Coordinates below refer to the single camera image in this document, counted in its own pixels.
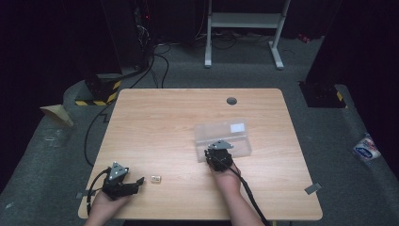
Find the round hole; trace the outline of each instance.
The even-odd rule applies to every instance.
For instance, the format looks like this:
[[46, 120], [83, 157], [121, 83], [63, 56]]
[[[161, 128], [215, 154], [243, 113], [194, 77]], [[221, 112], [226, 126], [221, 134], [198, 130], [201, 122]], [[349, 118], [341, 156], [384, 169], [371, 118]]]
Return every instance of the round hole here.
[[229, 98], [227, 99], [227, 104], [229, 104], [229, 105], [235, 105], [235, 104], [237, 104], [237, 99], [235, 99], [234, 97], [229, 97]]

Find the wire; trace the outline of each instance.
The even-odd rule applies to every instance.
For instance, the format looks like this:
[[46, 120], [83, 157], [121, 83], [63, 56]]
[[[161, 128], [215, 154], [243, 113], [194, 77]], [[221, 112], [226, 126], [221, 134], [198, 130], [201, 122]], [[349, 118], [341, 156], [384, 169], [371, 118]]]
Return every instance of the wire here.
[[164, 46], [164, 45], [167, 45], [167, 46], [168, 46], [168, 49], [167, 49], [166, 51], [164, 51], [164, 52], [161, 52], [161, 53], [155, 53], [156, 55], [162, 55], [162, 54], [165, 54], [165, 53], [167, 53], [167, 52], [170, 51], [171, 45], [170, 45], [169, 43], [157, 44], [157, 45], [155, 46], [155, 48], [157, 48], [158, 46]]
[[94, 195], [96, 193], [96, 191], [103, 189], [102, 187], [94, 189], [91, 191], [91, 195]]
[[237, 38], [237, 42], [238, 43], [258, 43], [258, 42], [263, 42], [263, 41], [268, 41], [272, 38], [273, 36], [264, 36], [264, 35], [260, 35], [258, 38], [256, 38], [255, 40], [241, 40]]
[[195, 36], [195, 38], [197, 38], [197, 37], [199, 36], [200, 31], [202, 30], [203, 22], [205, 21], [205, 13], [206, 13], [206, 2], [205, 2], [205, 0], [203, 0], [202, 21], [201, 21], [201, 23], [200, 23], [199, 32], [197, 33], [197, 35]]
[[153, 70], [151, 70], [153, 83], [155, 83], [156, 88], [158, 89], [158, 79], [156, 79], [156, 74]]
[[135, 85], [137, 85], [137, 83], [141, 81], [141, 79], [143, 79], [150, 72], [150, 70], [152, 69], [153, 62], [154, 62], [154, 57], [152, 57], [152, 62], [150, 64], [150, 67], [139, 79], [137, 79], [137, 81], [130, 87], [130, 89], [132, 89]]
[[284, 50], [282, 50], [282, 52], [284, 52], [284, 53], [289, 52], [289, 53], [291, 53], [293, 56], [295, 56], [295, 52], [292, 51], [292, 50], [286, 50], [286, 49], [284, 49]]
[[216, 35], [216, 37], [217, 37], [218, 40], [221, 40], [221, 41], [232, 41], [232, 44], [229, 45], [228, 47], [218, 47], [217, 45], [214, 44], [215, 41], [213, 41], [212, 42], [212, 47], [215, 47], [218, 50], [230, 49], [230, 48], [232, 48], [235, 45], [235, 43], [237, 43], [237, 38], [234, 35], [229, 35], [229, 36], [226, 36], [226, 35], [218, 36], [218, 35]]
[[202, 34], [200, 37], [196, 37], [196, 40], [202, 40], [204, 38], [206, 38], [206, 34]]
[[244, 178], [240, 175], [240, 173], [238, 173], [237, 171], [235, 171], [231, 167], [229, 167], [226, 164], [224, 164], [218, 158], [216, 158], [214, 156], [211, 156], [211, 157], [213, 159], [215, 159], [218, 163], [223, 165], [225, 168], [227, 168], [230, 171], [232, 171], [240, 179], [241, 183], [243, 184], [244, 189], [246, 190], [246, 193], [247, 193], [247, 195], [249, 197], [250, 202], [252, 203], [252, 205], [255, 208], [255, 210], [258, 213], [258, 215], [261, 217], [261, 220], [262, 220], [263, 224], [266, 225], [266, 226], [271, 226], [270, 223], [267, 221], [267, 219], [264, 217], [264, 215], [263, 215], [261, 209], [259, 208], [258, 204], [255, 202], [255, 199], [253, 198], [252, 191], [250, 190], [248, 183], [246, 182], [246, 180], [244, 180]]
[[103, 175], [103, 174], [105, 174], [105, 173], [109, 173], [111, 171], [111, 168], [107, 168], [107, 169], [104, 169], [102, 172], [100, 172], [100, 174], [98, 174], [97, 176], [96, 176], [96, 178], [94, 178], [94, 180], [93, 180], [93, 182], [91, 183], [91, 186], [90, 186], [90, 189], [88, 190], [88, 195], [87, 195], [87, 197], [86, 197], [86, 206], [87, 206], [87, 210], [88, 210], [88, 216], [90, 215], [90, 210], [91, 210], [91, 195], [92, 195], [92, 193], [93, 193], [93, 187], [94, 187], [94, 185], [96, 184], [96, 182], [97, 182], [97, 180]]
[[161, 88], [163, 89], [164, 88], [164, 83], [165, 83], [165, 78], [167, 77], [167, 73], [168, 73], [168, 70], [169, 70], [169, 61], [163, 56], [160, 56], [160, 55], [155, 55], [155, 56], [156, 57], [161, 57], [167, 63], [167, 69], [165, 70], [164, 77], [162, 78], [162, 83], [161, 83]]
[[140, 41], [141, 49], [144, 50], [146, 48], [146, 46], [147, 46], [148, 41], [149, 41], [150, 33], [142, 25], [138, 25], [137, 28], [140, 31], [140, 34], [138, 35], [138, 40]]
[[113, 105], [114, 103], [115, 103], [115, 100], [114, 100], [111, 104], [107, 105], [102, 111], [100, 111], [100, 113], [98, 113], [98, 114], [96, 115], [96, 117], [94, 117], [94, 119], [91, 121], [90, 125], [88, 126], [88, 130], [86, 131], [85, 145], [84, 145], [83, 153], [85, 154], [86, 162], [87, 162], [91, 167], [94, 167], [94, 164], [92, 164], [92, 163], [88, 160], [88, 133], [90, 132], [91, 126], [92, 126], [93, 123], [97, 120], [97, 118], [99, 118], [99, 116], [105, 116], [105, 117], [104, 117], [104, 122], [108, 122], [108, 121], [106, 121], [106, 116], [107, 116], [108, 114], [104, 114], [104, 112], [106, 111], [106, 109], [107, 109], [108, 107], [110, 107], [110, 106]]

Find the clear plastic box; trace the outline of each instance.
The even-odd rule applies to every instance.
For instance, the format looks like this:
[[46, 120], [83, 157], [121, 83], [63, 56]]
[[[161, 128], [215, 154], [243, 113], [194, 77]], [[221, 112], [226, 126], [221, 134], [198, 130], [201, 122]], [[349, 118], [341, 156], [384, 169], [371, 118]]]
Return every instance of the clear plastic box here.
[[196, 150], [199, 162], [205, 161], [204, 150], [220, 139], [230, 143], [233, 148], [228, 152], [233, 158], [249, 156], [252, 149], [247, 135], [245, 119], [208, 122], [195, 126]]

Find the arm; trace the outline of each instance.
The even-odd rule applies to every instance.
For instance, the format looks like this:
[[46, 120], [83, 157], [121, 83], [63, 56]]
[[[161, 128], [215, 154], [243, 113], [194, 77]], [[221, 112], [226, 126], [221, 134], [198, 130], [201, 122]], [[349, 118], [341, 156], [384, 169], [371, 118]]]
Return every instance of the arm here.
[[112, 201], [107, 195], [100, 191], [91, 206], [90, 216], [85, 226], [103, 226], [114, 217], [121, 207], [131, 199], [131, 196], [120, 197]]
[[[234, 164], [231, 166], [231, 168], [241, 174], [241, 171]], [[229, 208], [231, 225], [263, 225], [260, 217], [255, 213], [255, 211], [253, 211], [253, 209], [241, 195], [240, 179], [229, 169], [223, 172], [214, 171], [212, 169], [211, 171], [214, 175], [216, 185], [223, 194], [225, 203]]]

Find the metal leg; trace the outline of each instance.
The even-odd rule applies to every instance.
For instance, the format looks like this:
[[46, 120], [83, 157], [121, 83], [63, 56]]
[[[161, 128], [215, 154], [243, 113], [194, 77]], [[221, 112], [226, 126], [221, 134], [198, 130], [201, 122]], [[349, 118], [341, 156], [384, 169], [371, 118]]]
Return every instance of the metal leg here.
[[287, 17], [288, 7], [290, 6], [291, 0], [286, 0], [284, 3], [284, 8], [282, 9], [281, 16], [279, 18], [279, 25], [276, 30], [276, 35], [273, 41], [269, 42], [270, 50], [272, 52], [273, 58], [276, 62], [276, 67], [279, 70], [284, 69], [284, 65], [282, 64], [281, 57], [279, 56], [279, 51], [277, 49], [277, 45], [279, 43], [279, 36], [281, 35], [281, 30], [284, 27], [285, 18]]
[[205, 68], [212, 67], [212, 0], [209, 0], [208, 7], [208, 27], [206, 31], [206, 47], [205, 47]]

